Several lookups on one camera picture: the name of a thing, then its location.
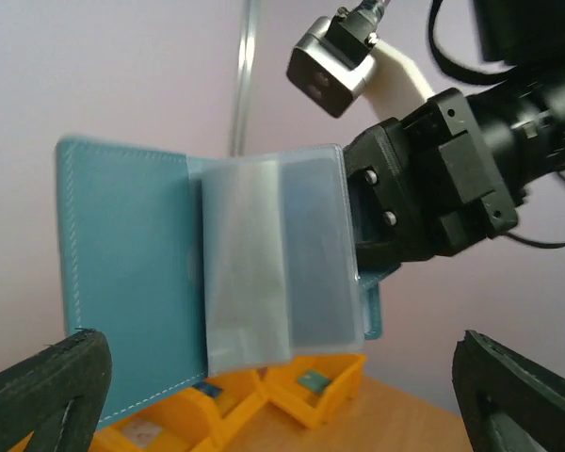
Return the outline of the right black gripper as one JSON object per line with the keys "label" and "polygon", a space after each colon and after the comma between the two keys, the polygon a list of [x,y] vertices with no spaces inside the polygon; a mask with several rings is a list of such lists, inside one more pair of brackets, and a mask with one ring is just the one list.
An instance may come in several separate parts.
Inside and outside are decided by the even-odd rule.
{"label": "right black gripper", "polygon": [[347,180],[373,234],[360,269],[450,257],[518,225],[516,202],[467,98],[447,89],[401,121],[373,125],[344,149]]}

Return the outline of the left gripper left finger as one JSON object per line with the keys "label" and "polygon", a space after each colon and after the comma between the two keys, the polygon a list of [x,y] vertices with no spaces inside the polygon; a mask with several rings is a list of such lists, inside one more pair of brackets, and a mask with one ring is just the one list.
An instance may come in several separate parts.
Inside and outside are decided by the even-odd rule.
{"label": "left gripper left finger", "polygon": [[80,330],[0,372],[0,451],[87,451],[112,375],[105,335]]}

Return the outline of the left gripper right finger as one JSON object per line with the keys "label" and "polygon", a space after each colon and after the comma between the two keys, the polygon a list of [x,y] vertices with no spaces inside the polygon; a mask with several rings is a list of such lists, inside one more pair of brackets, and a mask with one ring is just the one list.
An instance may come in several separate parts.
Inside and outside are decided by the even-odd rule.
{"label": "left gripper right finger", "polygon": [[475,451],[565,451],[565,379],[474,330],[457,342],[452,383]]}

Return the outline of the teal card holder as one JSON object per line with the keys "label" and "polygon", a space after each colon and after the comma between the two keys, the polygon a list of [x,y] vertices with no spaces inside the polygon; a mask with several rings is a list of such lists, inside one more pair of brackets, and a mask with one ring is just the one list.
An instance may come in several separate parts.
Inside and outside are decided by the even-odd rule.
{"label": "teal card holder", "polygon": [[384,271],[358,269],[342,149],[209,159],[56,145],[65,327],[112,357],[107,427],[210,376],[359,351]]}

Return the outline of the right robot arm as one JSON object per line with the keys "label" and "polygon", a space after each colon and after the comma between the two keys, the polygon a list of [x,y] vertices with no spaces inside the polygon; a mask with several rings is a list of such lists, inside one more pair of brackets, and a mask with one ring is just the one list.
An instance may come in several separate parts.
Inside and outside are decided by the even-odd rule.
{"label": "right robot arm", "polygon": [[345,149],[347,178],[362,185],[373,224],[356,244],[362,269],[513,238],[525,187],[565,173],[565,1],[477,1],[475,11],[485,56],[508,69],[470,70],[429,34],[438,67],[480,92],[446,89]]}

